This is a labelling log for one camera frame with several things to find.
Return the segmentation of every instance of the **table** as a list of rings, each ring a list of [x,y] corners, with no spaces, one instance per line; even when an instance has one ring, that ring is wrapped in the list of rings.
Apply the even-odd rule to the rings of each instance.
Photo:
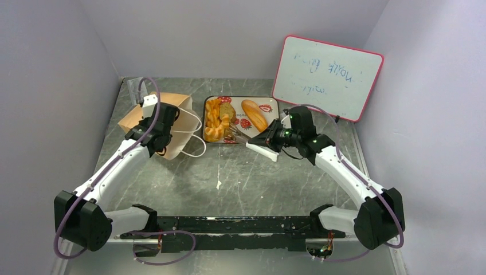
[[[193,110],[200,116],[203,102],[209,96],[270,96],[273,85],[273,80],[216,78],[157,78],[156,82],[161,92],[191,95]],[[149,82],[147,90],[154,91]],[[279,103],[279,107],[281,111],[290,105]],[[131,108],[127,84],[124,82],[107,128],[97,169],[123,140],[124,132],[117,123]],[[313,119],[318,133],[325,133],[336,140],[334,124],[329,118],[313,112]],[[342,153],[366,172],[353,123],[341,120],[338,126]],[[191,139],[185,148],[186,152],[192,154],[199,154],[201,150],[202,146],[197,139]],[[289,153],[298,155],[296,150],[289,150]],[[126,209],[134,203],[151,207],[158,215],[308,215],[311,210],[325,203],[356,209],[337,183],[307,160],[294,160],[281,155],[279,161],[274,163],[251,150],[232,144],[208,144],[206,153],[200,158],[184,154],[171,161],[160,157],[151,158],[128,179],[128,187],[119,190],[108,211]],[[363,251],[356,240],[341,241],[343,247],[348,247],[339,252],[343,257],[355,256]],[[130,249],[131,246],[127,245],[105,245],[99,252],[86,253],[71,261],[70,273],[83,274],[89,273],[91,269],[99,270],[98,267],[93,269],[93,266],[111,270],[106,273],[113,273],[113,268],[139,274],[157,271],[157,268],[144,269],[148,267],[130,261]],[[241,274],[296,274],[306,270],[314,272],[320,268],[309,265],[307,258],[291,257],[295,255],[280,249],[200,251],[181,263],[163,268],[171,270],[171,274],[237,274],[238,270]],[[395,273],[391,255],[390,249],[382,246],[350,264],[340,266],[324,263],[321,266],[325,266],[323,271],[333,270],[346,274],[353,270],[360,274],[390,274]],[[164,254],[161,257],[164,261],[171,257],[177,258],[178,255]],[[291,260],[280,261],[287,257]],[[111,261],[109,263],[102,260],[108,258]]]

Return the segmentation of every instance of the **white wall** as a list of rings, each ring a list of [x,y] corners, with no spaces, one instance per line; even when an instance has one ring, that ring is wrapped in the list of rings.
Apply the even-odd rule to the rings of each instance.
[[[92,175],[119,81],[77,1],[2,1],[0,37],[0,274],[47,274],[54,197]]]
[[[362,47],[388,0],[81,0],[122,76],[274,78],[288,34]]]
[[[358,124],[377,182],[402,192],[410,274],[486,274],[486,2],[390,0]]]

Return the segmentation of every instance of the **black cable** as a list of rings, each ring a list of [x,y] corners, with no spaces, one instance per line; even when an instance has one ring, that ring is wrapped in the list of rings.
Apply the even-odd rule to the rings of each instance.
[[[292,159],[298,159],[298,160],[300,160],[300,159],[304,159],[304,157],[298,158],[298,157],[296,157],[296,156],[292,156],[292,155],[290,155],[290,154],[289,154],[289,153],[287,153],[287,152],[286,152],[286,151],[285,151],[283,148],[282,148],[282,151],[283,151],[283,152],[284,152],[286,155],[288,155],[290,158],[292,158]]]

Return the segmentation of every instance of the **strawberry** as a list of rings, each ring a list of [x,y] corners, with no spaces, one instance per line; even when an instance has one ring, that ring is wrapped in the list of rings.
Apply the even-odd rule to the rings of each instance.
[[[228,144],[237,144],[237,142],[235,142],[234,140],[229,140],[229,139],[224,139],[224,142]]]
[[[218,96],[218,99],[221,100],[221,103],[231,103],[231,97],[229,96]]]
[[[270,105],[267,105],[267,104],[260,105],[259,107],[265,113],[271,113],[273,111],[272,107]]]
[[[252,127],[252,123],[248,119],[241,119],[240,121],[241,128],[248,130]]]

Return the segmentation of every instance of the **robotic arm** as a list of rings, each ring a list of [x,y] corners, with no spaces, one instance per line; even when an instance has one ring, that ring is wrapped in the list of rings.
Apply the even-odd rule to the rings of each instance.
[[[153,95],[146,96],[143,102],[144,119],[126,134],[126,140],[121,143],[119,149],[107,161],[107,164],[99,169],[93,177],[75,189],[74,192],[62,191],[55,198],[54,213],[56,230],[58,230],[62,219],[75,200],[78,199],[77,195],[83,193],[87,187],[91,186],[91,182],[99,176],[100,171],[108,167],[112,160],[120,157],[121,152],[131,147],[136,140],[147,132],[153,120],[157,120],[150,134],[109,168],[108,172],[100,179],[100,182],[75,207],[73,214],[69,216],[67,223],[62,229],[61,237],[81,245],[88,250],[97,251],[110,238],[116,235],[131,231],[156,232],[164,229],[160,225],[160,219],[164,217],[157,217],[157,212],[147,206],[133,205],[125,210],[105,212],[116,190],[126,188],[123,184],[126,182],[125,179],[135,169],[144,165],[154,153],[163,153],[165,147],[171,140],[170,128],[178,118],[179,110],[175,106],[161,103],[159,116],[155,117],[154,106],[157,103],[157,97]],[[397,236],[398,229],[389,212],[370,190],[370,187],[375,188],[381,193],[387,204],[393,209],[401,228],[403,230],[405,229],[402,198],[396,189],[384,189],[360,173],[351,164],[355,171],[358,171],[362,177],[368,180],[368,186],[365,186],[350,170],[346,169],[341,164],[345,158],[344,156],[339,156],[335,148],[335,143],[328,136],[318,135],[316,133],[312,115],[307,107],[292,108],[290,110],[290,118],[292,128],[286,129],[280,120],[274,120],[264,132],[250,139],[246,146],[270,157],[274,161],[276,161],[276,156],[283,147],[296,147],[302,157],[307,158],[313,165],[332,176],[351,197],[359,210],[339,209],[327,204],[312,211],[310,217],[297,216],[292,222],[289,219],[285,220],[285,217],[281,220],[277,219],[279,223],[277,226],[274,226],[275,217],[273,219],[270,217],[262,217],[262,225],[269,224],[271,228],[264,228],[263,230],[259,230],[259,232],[265,234],[271,233],[271,235],[283,233],[284,235],[291,236],[292,239],[306,239],[312,238],[312,236],[314,238],[320,238],[323,235],[327,235],[329,230],[334,230],[337,234],[341,232],[339,233],[341,236],[344,236],[344,233],[355,235],[363,246],[368,249],[375,249]],[[231,224],[232,220],[232,218],[224,218],[219,221],[219,218],[214,217],[180,217],[180,219],[167,217],[167,219],[171,219],[171,223],[173,222],[178,229],[186,228],[188,231],[192,231],[193,233],[200,232],[200,234],[210,232],[211,237],[215,235],[213,234],[215,232],[227,233],[228,225]],[[200,220],[206,221],[204,225],[199,222]],[[236,228],[237,235],[242,236],[250,232],[254,233],[258,231],[250,228],[255,223],[256,218],[249,217],[248,220],[251,220],[251,223],[248,223],[246,228],[237,227],[238,225],[245,227],[244,224],[246,222],[243,218],[239,217],[238,220],[235,220],[235,227],[233,228]],[[296,227],[295,225],[297,223],[295,220],[302,227],[295,230],[290,229],[289,231],[287,227]],[[211,231],[208,231],[209,224],[211,226],[214,224],[215,226],[211,227]],[[283,247],[287,246],[290,250],[290,245],[286,245],[284,242],[285,239],[278,239],[279,245]],[[204,249],[204,247],[204,242],[199,242],[198,249]],[[224,247],[226,249],[228,248],[228,241],[225,241]]]

